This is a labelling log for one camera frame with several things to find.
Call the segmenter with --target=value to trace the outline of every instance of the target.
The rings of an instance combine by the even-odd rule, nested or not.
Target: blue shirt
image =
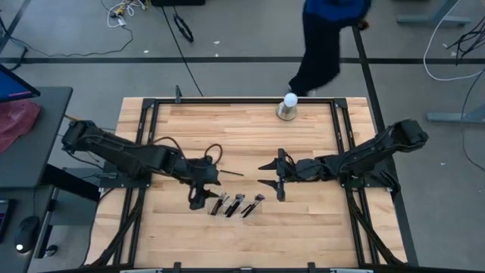
[[[305,12],[316,14],[330,22],[361,20],[369,9],[369,0],[338,0],[344,6],[331,5],[333,0],[306,0]]]

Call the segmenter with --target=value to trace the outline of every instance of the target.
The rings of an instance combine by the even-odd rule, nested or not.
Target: gray desk
[[[36,188],[36,216],[41,220],[45,215],[47,204],[51,199],[53,186],[41,186]],[[15,249],[14,235],[18,225],[25,217],[33,215],[33,191],[34,189],[8,189],[0,190],[0,198],[14,199],[15,204],[12,209],[11,219],[4,234],[3,241],[0,243],[0,264],[1,272],[20,273],[27,272],[33,251],[20,254]]]
[[[1,188],[32,188],[40,183],[73,92],[70,87],[37,89],[40,97],[31,100],[42,109],[33,129],[0,153]]]
[[[14,234],[19,223],[33,215],[34,205],[35,215],[43,222],[54,190],[51,185],[39,186],[39,183],[73,90],[70,87],[38,89],[41,96],[32,101],[40,104],[42,110],[34,128],[0,153],[0,198],[14,200],[11,220],[0,243],[2,272],[27,271],[33,251],[19,254],[14,246]]]

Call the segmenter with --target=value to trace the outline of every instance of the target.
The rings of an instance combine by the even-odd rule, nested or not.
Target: computer mouse
[[[19,253],[27,253],[36,246],[37,230],[40,220],[37,216],[30,216],[22,220],[15,231],[15,249]]]

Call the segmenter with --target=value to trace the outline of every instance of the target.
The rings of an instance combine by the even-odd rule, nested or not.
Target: person
[[[289,92],[314,96],[314,90],[340,73],[340,31],[367,23],[370,0],[306,0],[303,8],[305,54]]]

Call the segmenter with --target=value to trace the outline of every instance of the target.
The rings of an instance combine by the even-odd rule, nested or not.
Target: electronic device
[[[40,96],[40,92],[0,65],[0,102],[28,99]]]
[[[8,220],[11,216],[13,201],[10,199],[0,199],[0,243],[7,230]]]
[[[14,246],[19,253],[27,253],[36,246],[37,231],[40,220],[37,216],[30,216],[22,220],[15,231]]]

